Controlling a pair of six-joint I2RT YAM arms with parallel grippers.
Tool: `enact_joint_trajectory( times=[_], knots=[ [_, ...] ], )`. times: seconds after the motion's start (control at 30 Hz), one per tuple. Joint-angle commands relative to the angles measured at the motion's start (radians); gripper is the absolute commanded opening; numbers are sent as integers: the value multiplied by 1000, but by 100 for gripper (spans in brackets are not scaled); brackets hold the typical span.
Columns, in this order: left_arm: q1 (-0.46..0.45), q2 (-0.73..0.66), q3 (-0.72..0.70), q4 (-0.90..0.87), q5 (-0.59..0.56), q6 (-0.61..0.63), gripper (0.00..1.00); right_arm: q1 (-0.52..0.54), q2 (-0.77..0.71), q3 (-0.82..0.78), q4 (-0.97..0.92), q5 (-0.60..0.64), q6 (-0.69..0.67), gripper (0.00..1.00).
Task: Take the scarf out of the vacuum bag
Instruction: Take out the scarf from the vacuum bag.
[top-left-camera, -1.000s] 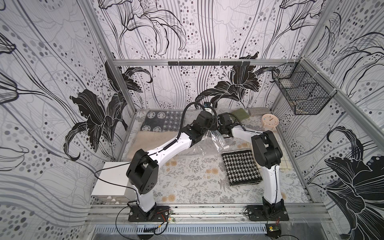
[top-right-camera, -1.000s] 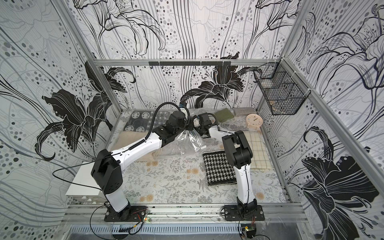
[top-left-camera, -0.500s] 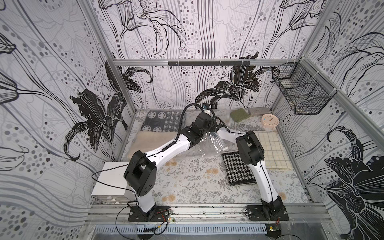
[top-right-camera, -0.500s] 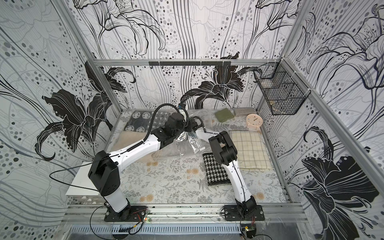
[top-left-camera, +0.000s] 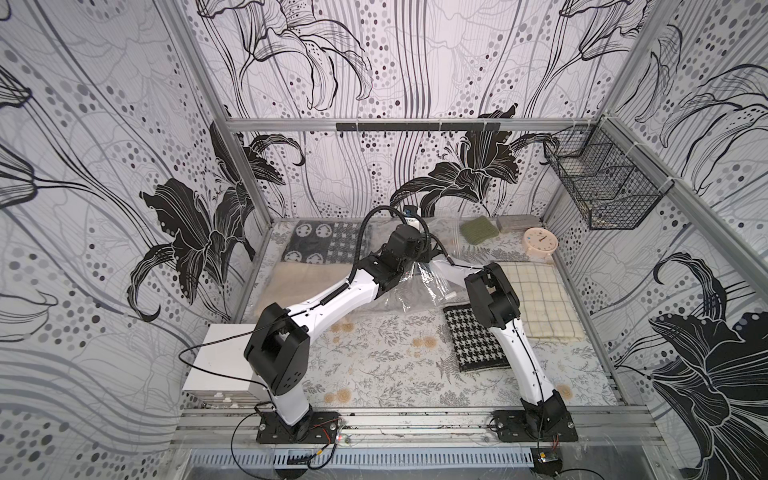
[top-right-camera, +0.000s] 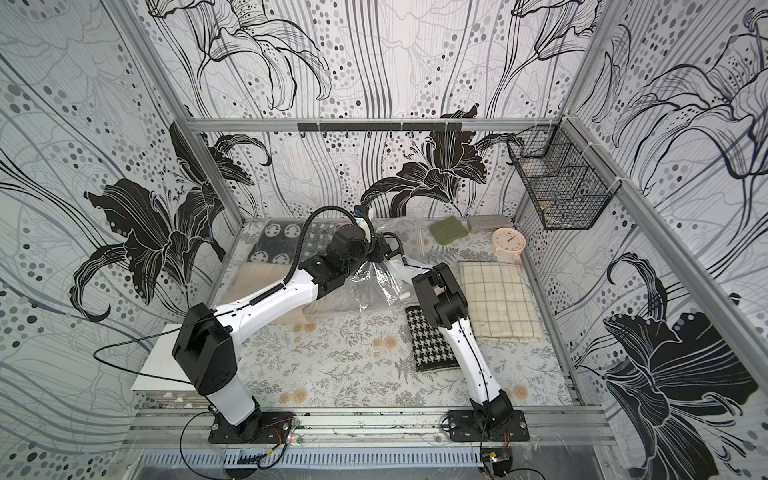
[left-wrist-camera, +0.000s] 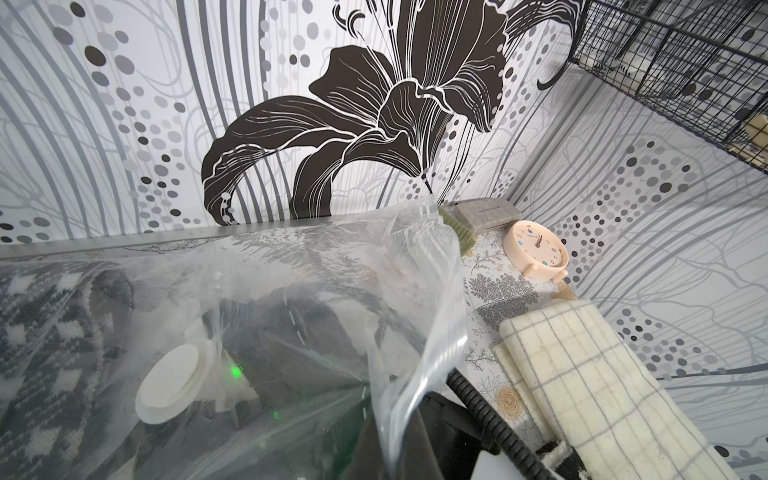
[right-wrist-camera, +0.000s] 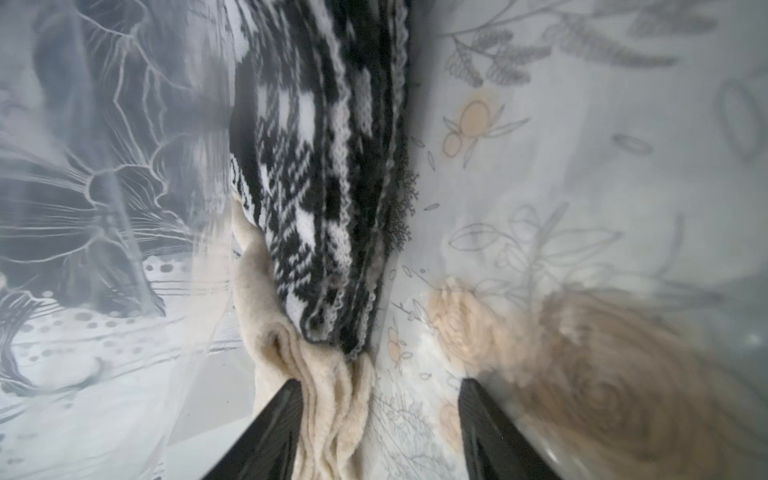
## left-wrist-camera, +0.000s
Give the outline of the green scarf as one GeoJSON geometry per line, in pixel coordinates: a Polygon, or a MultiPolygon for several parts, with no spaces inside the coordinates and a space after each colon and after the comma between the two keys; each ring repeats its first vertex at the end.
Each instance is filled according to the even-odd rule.
{"type": "Polygon", "coordinates": [[[465,256],[470,253],[476,244],[476,240],[470,229],[444,208],[439,207],[438,213],[442,217],[444,224],[452,228],[457,235],[460,254],[465,256]]]}

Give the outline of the clear plastic vacuum bag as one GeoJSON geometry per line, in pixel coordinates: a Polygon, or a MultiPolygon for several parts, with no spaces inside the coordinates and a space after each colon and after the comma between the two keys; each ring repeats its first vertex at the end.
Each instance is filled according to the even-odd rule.
{"type": "Polygon", "coordinates": [[[368,419],[394,471],[467,340],[458,238],[423,202],[162,255],[5,263],[74,261],[116,264],[134,308],[102,442],[60,479],[337,479],[368,419]]]}

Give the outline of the cream checked scarf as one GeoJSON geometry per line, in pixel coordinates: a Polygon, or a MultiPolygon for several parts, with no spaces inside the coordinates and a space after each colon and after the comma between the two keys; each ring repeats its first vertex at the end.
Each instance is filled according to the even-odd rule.
{"type": "Polygon", "coordinates": [[[499,334],[548,426],[592,478],[736,478],[591,302],[504,320],[499,334]]]}

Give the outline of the black patterned cloth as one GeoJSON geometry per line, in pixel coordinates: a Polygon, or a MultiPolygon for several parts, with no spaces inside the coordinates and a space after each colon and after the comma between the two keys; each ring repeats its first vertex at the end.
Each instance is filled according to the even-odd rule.
{"type": "Polygon", "coordinates": [[[70,478],[99,446],[100,391],[133,308],[133,285],[111,262],[2,265],[2,478],[70,478]]]}

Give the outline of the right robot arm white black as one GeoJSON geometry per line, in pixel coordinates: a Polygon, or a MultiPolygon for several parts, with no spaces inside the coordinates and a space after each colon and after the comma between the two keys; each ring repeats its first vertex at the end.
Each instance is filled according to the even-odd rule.
{"type": "Polygon", "coordinates": [[[459,398],[427,394],[409,421],[398,466],[389,471],[379,435],[368,419],[342,479],[589,479],[565,441],[534,450],[458,370],[447,386],[459,398]]]}

